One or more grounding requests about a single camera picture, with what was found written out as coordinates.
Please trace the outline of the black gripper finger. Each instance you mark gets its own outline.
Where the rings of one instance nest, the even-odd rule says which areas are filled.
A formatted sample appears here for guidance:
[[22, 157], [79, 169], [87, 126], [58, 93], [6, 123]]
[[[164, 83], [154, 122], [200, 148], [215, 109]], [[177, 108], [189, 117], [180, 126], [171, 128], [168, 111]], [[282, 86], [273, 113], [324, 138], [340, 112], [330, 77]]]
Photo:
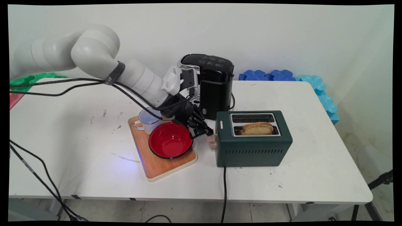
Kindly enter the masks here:
[[208, 126], [204, 121], [188, 121], [188, 129], [190, 130], [191, 139], [208, 134]]
[[214, 131], [205, 122], [205, 117], [198, 107], [194, 108], [194, 121], [197, 124], [194, 129], [196, 137], [204, 134], [206, 136], [212, 136], [214, 134]]

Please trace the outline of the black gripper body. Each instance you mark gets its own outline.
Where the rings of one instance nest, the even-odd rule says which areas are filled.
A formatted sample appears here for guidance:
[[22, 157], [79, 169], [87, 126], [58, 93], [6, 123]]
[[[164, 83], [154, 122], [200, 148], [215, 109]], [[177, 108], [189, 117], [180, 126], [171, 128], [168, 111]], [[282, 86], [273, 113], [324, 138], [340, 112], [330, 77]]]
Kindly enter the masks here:
[[174, 117], [174, 122], [188, 127], [188, 120], [190, 120], [193, 115], [194, 105], [181, 94], [176, 94], [174, 96], [170, 95], [168, 97], [168, 106], [174, 104], [177, 105], [168, 108], [168, 117]]

